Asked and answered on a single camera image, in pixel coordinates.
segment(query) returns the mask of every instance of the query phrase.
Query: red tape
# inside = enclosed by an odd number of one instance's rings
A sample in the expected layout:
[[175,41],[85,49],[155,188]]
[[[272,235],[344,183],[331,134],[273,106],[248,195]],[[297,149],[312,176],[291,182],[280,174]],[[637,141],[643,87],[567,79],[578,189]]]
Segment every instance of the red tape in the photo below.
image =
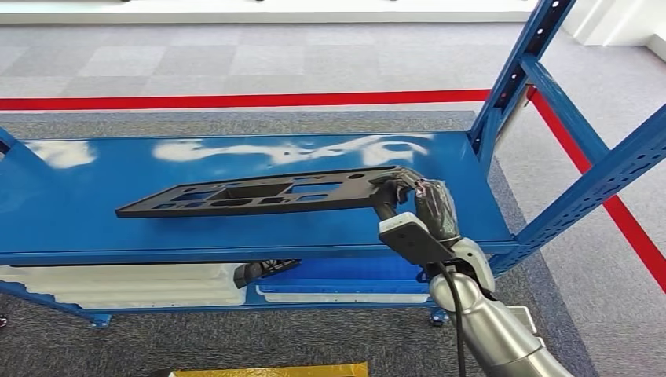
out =
[[[534,89],[532,91],[532,93],[528,93],[528,98],[531,99],[534,107],[541,114],[548,128],[551,129],[553,135],[558,139],[566,154],[569,155],[573,164],[578,168],[578,171],[584,174],[591,167],[590,161],[580,148],[578,148],[578,144],[573,140],[541,93]],[[666,292],[666,258],[659,251],[657,245],[650,239],[627,206],[622,203],[619,196],[611,196],[604,202],[603,206],[647,270],[657,281],[661,289]]]
[[[260,108],[278,106],[325,106],[344,104],[425,104],[435,102],[485,101],[490,89],[425,90],[407,92],[259,94],[242,96],[187,97],[100,97],[100,98],[4,98],[0,111],[30,110],[122,110],[142,108]],[[553,113],[541,94],[533,88],[528,93],[537,111],[546,121],[569,158],[581,173],[590,162],[569,132]],[[645,233],[618,196],[603,206],[661,289],[666,291],[666,258]]]
[[134,110],[140,108],[261,108],[342,104],[425,104],[485,101],[490,89],[407,92],[253,94],[243,96],[2,98],[0,111]]

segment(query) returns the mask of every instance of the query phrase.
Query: silver robot arm segment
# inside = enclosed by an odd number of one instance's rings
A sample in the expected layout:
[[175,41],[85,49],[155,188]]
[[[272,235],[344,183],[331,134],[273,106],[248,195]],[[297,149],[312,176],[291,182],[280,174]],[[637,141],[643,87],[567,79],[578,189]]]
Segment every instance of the silver robot arm segment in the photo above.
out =
[[[573,377],[502,302],[485,297],[470,276],[451,275],[462,304],[465,343],[488,377]],[[442,275],[430,281],[430,296],[459,320]]]

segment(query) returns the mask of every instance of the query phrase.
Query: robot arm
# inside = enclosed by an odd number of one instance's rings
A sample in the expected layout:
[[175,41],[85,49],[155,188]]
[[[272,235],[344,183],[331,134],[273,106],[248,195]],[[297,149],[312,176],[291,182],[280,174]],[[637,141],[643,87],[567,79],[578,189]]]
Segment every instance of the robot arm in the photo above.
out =
[[[468,239],[466,251],[476,243]],[[572,377],[500,301],[487,297],[479,283],[464,273],[451,273],[462,308],[463,338],[489,377]],[[430,280],[430,296],[453,321],[456,307],[442,274]]]
[[394,202],[380,200],[379,239],[412,264],[423,266],[430,279],[430,296],[456,323],[486,375],[573,377],[502,302],[492,297],[495,278],[488,260],[473,240],[459,234],[452,197],[444,182],[413,177],[401,180],[403,185],[405,182],[415,191],[416,215],[396,214],[391,211]]

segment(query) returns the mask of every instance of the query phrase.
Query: yellow object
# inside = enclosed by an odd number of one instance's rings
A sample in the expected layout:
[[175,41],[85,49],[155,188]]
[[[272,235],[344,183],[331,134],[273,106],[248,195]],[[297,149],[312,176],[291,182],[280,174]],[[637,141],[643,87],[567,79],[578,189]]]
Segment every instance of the yellow object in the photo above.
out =
[[368,377],[368,363],[171,372],[172,377]]

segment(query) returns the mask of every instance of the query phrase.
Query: blue metal shelf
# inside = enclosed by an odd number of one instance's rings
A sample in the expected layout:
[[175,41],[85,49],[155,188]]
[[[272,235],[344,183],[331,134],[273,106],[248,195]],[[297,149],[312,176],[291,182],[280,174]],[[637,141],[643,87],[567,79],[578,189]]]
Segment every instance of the blue metal shelf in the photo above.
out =
[[0,162],[5,265],[233,261],[395,255],[373,210],[206,218],[116,218],[183,182],[386,164],[447,182],[460,228],[490,254],[517,244],[462,132],[25,141]]
[[[0,128],[0,265],[223,262],[298,258],[261,280],[268,291],[423,292],[418,268],[377,240],[372,210],[219,218],[123,218],[114,209],[184,182],[380,165],[444,180],[463,235],[505,273],[666,157],[666,105],[609,149],[539,59],[574,0],[540,0],[467,132],[128,137],[17,141]],[[486,182],[496,138],[534,85],[591,168],[517,235]],[[251,285],[244,306],[84,310],[0,282],[0,292],[108,325],[110,313],[331,309],[421,304],[270,303]]]

